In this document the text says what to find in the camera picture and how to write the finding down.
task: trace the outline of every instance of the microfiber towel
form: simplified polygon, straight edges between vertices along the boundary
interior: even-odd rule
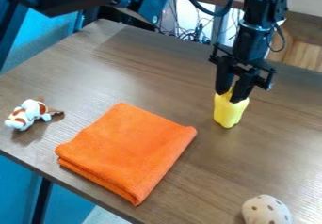
[[[115,104],[71,142],[56,148],[58,163],[131,201],[142,203],[196,136],[129,104]]]

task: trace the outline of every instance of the yellow object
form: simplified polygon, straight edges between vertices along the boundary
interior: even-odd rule
[[[239,103],[233,104],[230,102],[232,98],[232,90],[225,94],[215,96],[215,111],[214,119],[224,128],[232,128],[242,118],[243,113],[250,103],[250,98]]]

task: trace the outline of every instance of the stuffed animal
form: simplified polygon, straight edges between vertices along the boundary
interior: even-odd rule
[[[260,195],[246,201],[242,207],[246,224],[291,224],[292,215],[280,200]]]
[[[48,122],[52,115],[63,113],[55,109],[48,108],[43,103],[43,98],[38,100],[26,100],[20,107],[16,107],[5,121],[5,125],[20,131],[25,131],[35,120],[43,119]]]

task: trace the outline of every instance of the black metal bar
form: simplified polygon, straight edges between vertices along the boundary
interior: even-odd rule
[[[40,192],[38,194],[32,224],[42,224],[46,214],[48,200],[52,190],[52,182],[42,178]]]
[[[28,7],[15,0],[0,0],[0,9],[0,71],[2,71]]]

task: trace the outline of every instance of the wood grain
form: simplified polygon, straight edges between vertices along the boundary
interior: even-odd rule
[[[44,96],[64,119],[25,133],[0,129],[1,153],[133,222],[242,224],[258,194],[289,205],[295,223],[322,219],[322,77],[277,65],[270,92],[256,89],[242,122],[214,123],[211,48],[100,20],[0,77],[0,119]],[[113,104],[127,102],[199,135],[137,208],[66,169],[55,147]]]
[[[322,30],[305,28],[306,24],[287,21],[282,30],[286,38],[286,47],[278,53],[270,52],[268,59],[315,72],[322,72]],[[282,46],[281,37],[276,34],[272,42],[274,49]]]

